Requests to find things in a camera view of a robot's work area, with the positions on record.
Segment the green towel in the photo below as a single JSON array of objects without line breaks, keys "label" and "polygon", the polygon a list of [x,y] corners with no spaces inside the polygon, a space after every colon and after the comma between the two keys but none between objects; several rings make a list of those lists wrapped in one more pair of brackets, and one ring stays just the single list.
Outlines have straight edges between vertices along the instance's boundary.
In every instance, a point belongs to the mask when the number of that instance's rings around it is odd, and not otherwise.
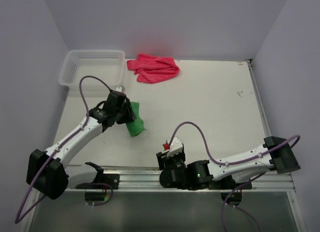
[{"label": "green towel", "polygon": [[135,115],[135,119],[131,122],[126,123],[127,130],[131,137],[138,136],[146,130],[144,121],[139,115],[140,104],[138,102],[131,102],[132,111]]}]

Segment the pink towel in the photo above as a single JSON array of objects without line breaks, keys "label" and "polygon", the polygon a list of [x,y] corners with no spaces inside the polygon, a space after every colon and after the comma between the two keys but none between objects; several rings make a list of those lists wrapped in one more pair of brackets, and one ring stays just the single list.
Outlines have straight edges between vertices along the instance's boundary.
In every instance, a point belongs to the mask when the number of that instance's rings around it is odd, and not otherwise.
[{"label": "pink towel", "polygon": [[127,69],[137,75],[140,83],[156,84],[178,76],[180,68],[171,57],[139,54],[137,59],[127,61]]}]

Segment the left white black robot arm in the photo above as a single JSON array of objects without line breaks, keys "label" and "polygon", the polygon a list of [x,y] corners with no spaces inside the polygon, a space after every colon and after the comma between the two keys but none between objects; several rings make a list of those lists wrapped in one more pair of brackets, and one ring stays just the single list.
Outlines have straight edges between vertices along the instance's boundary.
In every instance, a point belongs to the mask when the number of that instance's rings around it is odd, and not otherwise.
[{"label": "left white black robot arm", "polygon": [[26,182],[52,200],[67,188],[78,185],[107,188],[103,169],[92,163],[68,169],[70,161],[91,140],[114,124],[134,121],[136,116],[127,96],[112,90],[105,101],[89,110],[82,122],[66,137],[45,151],[34,150],[28,162]]}]

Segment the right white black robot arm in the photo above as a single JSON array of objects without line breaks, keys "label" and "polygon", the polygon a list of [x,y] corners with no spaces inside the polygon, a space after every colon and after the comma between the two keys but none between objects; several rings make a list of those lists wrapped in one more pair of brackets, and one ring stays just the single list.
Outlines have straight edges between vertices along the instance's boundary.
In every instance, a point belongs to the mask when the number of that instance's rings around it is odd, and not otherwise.
[{"label": "right white black robot arm", "polygon": [[156,154],[160,185],[164,188],[196,191],[202,189],[232,190],[241,184],[251,189],[251,179],[268,171],[290,173],[301,167],[292,151],[299,135],[289,139],[266,137],[264,143],[235,156],[212,160],[199,160],[185,164],[184,144],[175,137],[172,144],[165,143],[163,152]]}]

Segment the white plastic basket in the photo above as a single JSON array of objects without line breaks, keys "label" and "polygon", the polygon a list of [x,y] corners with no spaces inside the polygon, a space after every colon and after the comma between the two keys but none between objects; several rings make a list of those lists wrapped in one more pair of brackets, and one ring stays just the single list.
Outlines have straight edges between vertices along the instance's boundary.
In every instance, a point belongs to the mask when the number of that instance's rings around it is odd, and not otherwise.
[{"label": "white plastic basket", "polygon": [[84,76],[94,76],[114,89],[123,84],[125,63],[121,50],[72,50],[64,59],[58,82],[78,90]]}]

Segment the aluminium mounting rail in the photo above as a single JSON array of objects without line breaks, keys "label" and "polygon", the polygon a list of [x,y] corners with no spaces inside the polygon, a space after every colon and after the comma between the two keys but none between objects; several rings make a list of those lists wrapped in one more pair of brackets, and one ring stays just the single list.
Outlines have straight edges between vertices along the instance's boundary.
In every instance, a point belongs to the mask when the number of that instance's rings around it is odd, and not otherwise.
[{"label": "aluminium mounting rail", "polygon": [[[122,168],[105,171],[94,164],[84,164],[82,166],[63,167],[50,169],[46,167],[38,178],[35,174],[28,172],[27,183],[35,189],[51,198],[57,199],[66,189],[75,188],[82,183],[91,183],[102,174],[119,174],[118,189],[132,190],[155,190],[162,189],[159,177],[161,171],[156,170],[130,170]],[[289,174],[276,175],[265,174],[264,176],[252,180],[249,183],[242,183],[239,186],[242,190],[258,190],[272,192],[292,192],[294,185]]]}]

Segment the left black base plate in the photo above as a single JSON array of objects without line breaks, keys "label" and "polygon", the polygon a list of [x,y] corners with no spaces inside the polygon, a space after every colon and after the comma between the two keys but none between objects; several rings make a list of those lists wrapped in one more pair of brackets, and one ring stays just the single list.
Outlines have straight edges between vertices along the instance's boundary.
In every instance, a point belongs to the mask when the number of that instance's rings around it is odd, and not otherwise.
[{"label": "left black base plate", "polygon": [[91,183],[82,183],[80,185],[75,186],[76,189],[106,189],[106,186],[102,185],[108,184],[112,187],[112,189],[117,190],[120,183],[120,175],[119,174],[102,174],[98,179],[95,179],[94,182]]}]

